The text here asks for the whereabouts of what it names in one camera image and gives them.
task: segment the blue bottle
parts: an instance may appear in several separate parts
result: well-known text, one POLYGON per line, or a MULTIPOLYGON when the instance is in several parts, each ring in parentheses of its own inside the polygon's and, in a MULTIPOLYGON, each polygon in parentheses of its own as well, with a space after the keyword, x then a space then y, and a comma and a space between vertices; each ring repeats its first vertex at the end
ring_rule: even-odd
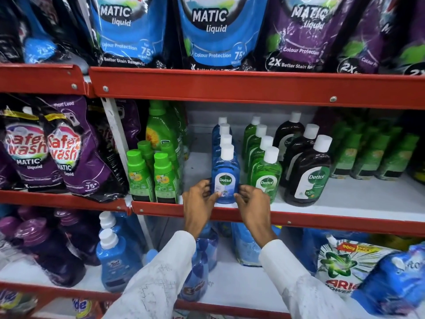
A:
POLYGON ((376 316, 414 311, 425 299, 425 243, 382 258, 352 298, 376 316))
POLYGON ((131 228, 133 233, 138 237, 138 242, 142 248, 142 251, 147 251, 146 238, 143 234, 143 230, 141 230, 139 219, 135 213, 131 213, 127 215, 127 213, 123 213, 121 211, 113 212, 115 217, 120 217, 127 222, 127 225, 131 228))
POLYGON ((186 301, 197 302, 208 288, 208 257, 196 251, 192 257, 192 270, 184 281, 179 297, 186 301))
POLYGON ((125 218, 115 217, 110 211, 104 211, 100 213, 99 219, 100 226, 102 227, 99 233, 108 228, 112 229, 115 234, 125 238, 128 247, 139 256, 140 260, 142 260, 143 247, 140 244, 139 238, 130 226, 128 226, 125 218))
MULTIPOLYGON (((232 136, 230 134, 223 134, 220 137, 220 144, 212 148, 212 165, 214 165, 215 161, 217 161, 221 156, 221 146, 226 144, 232 144, 233 146, 235 146, 232 136)), ((236 155, 236 150, 234 150, 233 156, 236 160, 238 159, 236 155)))
MULTIPOLYGON (((280 228, 272 226, 276 235, 280 234, 280 228)), ((232 223, 233 245, 236 259, 246 266, 261 266, 258 257, 261 248, 257 245, 250 231, 242 223, 232 223)))
POLYGON ((196 240, 196 249, 207 254, 208 270, 210 272, 217 265, 217 247, 218 234, 211 228, 211 224, 208 222, 196 240))
POLYGON ((99 234, 100 242, 96 254, 102 263, 102 283, 112 293, 124 291, 130 279, 139 271, 140 257, 133 252, 126 240, 111 228, 99 234))
POLYGON ((219 204, 234 203, 233 194, 239 191, 241 167, 234 157, 234 151, 233 145, 223 145, 220 159, 215 161, 212 167, 211 182, 214 186, 214 192, 221 193, 221 196, 217 199, 219 204))
POLYGON ((212 152, 214 152, 216 147, 220 146, 221 136, 224 134, 230 134, 230 125, 227 123, 219 124, 219 129, 216 134, 212 135, 212 152))

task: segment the blue plastic package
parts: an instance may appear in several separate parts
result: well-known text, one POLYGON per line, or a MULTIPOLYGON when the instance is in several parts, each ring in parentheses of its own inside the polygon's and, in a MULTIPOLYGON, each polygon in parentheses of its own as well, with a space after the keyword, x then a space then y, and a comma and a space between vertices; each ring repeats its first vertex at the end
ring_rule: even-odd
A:
POLYGON ((352 297, 373 315, 408 315, 425 300, 425 242, 380 260, 352 297))
POLYGON ((177 0, 184 67, 254 70, 247 56, 258 39, 267 0, 177 0))
POLYGON ((167 0, 90 0, 99 66, 165 68, 167 0))
POLYGON ((328 243, 327 235, 332 235, 335 239, 349 239, 367 243, 370 234, 360 232, 347 232, 343 230, 304 228, 301 249, 296 252, 296 256, 304 267, 311 273, 317 272, 317 259, 322 245, 328 243))
POLYGON ((208 222, 196 239, 196 249, 204 252, 208 258, 208 270, 211 272, 217 265, 218 234, 208 222))
POLYGON ((198 250, 192 257, 192 270, 184 281, 179 297, 186 301, 199 301, 208 288, 208 258, 198 250))
MULTIPOLYGON (((280 228, 272 226, 272 230, 279 236, 280 228)), ((232 232, 238 262, 246 266, 261 266, 258 260, 261 248, 254 241, 247 227, 242 223, 232 223, 232 232)))

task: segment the black bottle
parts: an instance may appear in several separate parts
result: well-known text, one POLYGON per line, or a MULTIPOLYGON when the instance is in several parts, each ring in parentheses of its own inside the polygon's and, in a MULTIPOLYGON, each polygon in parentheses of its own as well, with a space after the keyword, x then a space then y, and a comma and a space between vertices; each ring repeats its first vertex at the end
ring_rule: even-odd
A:
POLYGON ((297 158, 285 190, 286 203, 306 207, 320 198, 330 174, 331 157, 327 151, 331 142, 330 136, 319 135, 313 148, 297 158))
POLYGON ((301 112, 292 112, 289 121, 282 123, 274 135, 273 146, 279 148, 278 161, 283 166, 286 148, 292 140, 304 133, 304 125, 300 123, 301 112))
POLYGON ((316 124, 307 124, 302 136, 295 138, 292 143, 286 148, 280 185, 286 187, 290 179, 292 168, 295 160, 306 150, 309 150, 315 144, 319 126, 316 124))

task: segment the purple bottle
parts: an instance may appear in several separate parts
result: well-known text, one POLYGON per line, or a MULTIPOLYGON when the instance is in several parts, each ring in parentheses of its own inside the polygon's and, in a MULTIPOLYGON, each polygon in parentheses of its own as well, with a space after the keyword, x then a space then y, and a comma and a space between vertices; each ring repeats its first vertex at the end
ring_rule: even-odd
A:
POLYGON ((7 216, 0 219, 0 233, 5 236, 5 240, 8 241, 12 246, 18 247, 22 250, 23 240, 16 238, 16 230, 22 221, 16 217, 7 216))
POLYGON ((88 219, 82 218, 75 210, 56 210, 55 216, 60 219, 61 230, 66 234, 84 264, 100 265, 96 255, 100 225, 92 224, 88 219))
POLYGON ((71 288, 84 277, 82 260, 68 250, 66 237, 61 232, 47 228, 45 218, 23 222, 15 237, 24 240, 24 247, 53 284, 71 288))

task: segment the ariel logo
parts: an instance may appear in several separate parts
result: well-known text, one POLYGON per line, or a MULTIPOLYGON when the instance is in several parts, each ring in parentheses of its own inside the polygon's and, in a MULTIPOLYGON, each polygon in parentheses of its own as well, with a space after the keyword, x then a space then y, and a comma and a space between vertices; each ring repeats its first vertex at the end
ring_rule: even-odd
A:
POLYGON ((325 173, 324 171, 322 171, 322 170, 317 170, 317 171, 315 171, 315 172, 312 172, 312 173, 309 175, 309 182, 310 182, 311 184, 315 184, 316 182, 320 182, 320 181, 322 181, 323 179, 325 179, 325 177, 326 177, 326 173, 325 173))
POLYGON ((328 269, 328 275, 332 279, 338 275, 350 276, 351 269, 357 265, 357 261, 352 261, 349 254, 338 255, 334 252, 327 252, 326 259, 320 262, 328 269))
POLYGON ((230 185, 231 183, 232 183, 232 178, 231 178, 231 176, 228 176, 228 175, 224 175, 224 176, 221 176, 219 179, 218 179, 218 181, 223 185, 223 186, 226 186, 226 185, 230 185))
POLYGON ((265 178, 261 180, 260 182, 261 187, 266 189, 273 188, 273 184, 274 184, 274 181, 272 178, 265 178))

